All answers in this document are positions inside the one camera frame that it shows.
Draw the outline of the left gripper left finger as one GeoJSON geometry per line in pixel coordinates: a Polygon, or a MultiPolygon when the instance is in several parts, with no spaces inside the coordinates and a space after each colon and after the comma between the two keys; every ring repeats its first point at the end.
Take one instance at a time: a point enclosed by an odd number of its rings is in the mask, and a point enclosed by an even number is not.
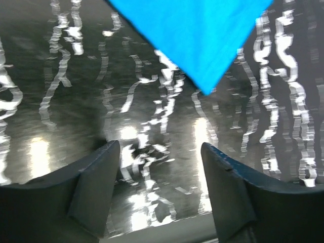
{"type": "Polygon", "coordinates": [[[119,167],[113,140],[25,184],[1,187],[1,242],[98,242],[119,167]]]}

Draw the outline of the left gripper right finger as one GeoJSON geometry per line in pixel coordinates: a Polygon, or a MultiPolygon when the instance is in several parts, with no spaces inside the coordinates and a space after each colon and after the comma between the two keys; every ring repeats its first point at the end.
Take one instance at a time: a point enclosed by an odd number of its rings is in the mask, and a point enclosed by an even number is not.
{"type": "Polygon", "coordinates": [[[219,242],[323,242],[323,186],[274,179],[209,143],[201,157],[219,242]]]}

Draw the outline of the blue t shirt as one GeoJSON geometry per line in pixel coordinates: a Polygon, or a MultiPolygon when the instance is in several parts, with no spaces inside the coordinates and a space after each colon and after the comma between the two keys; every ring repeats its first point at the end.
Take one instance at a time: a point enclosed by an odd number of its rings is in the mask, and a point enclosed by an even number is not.
{"type": "Polygon", "coordinates": [[[271,1],[115,0],[110,5],[209,95],[271,1]]]}

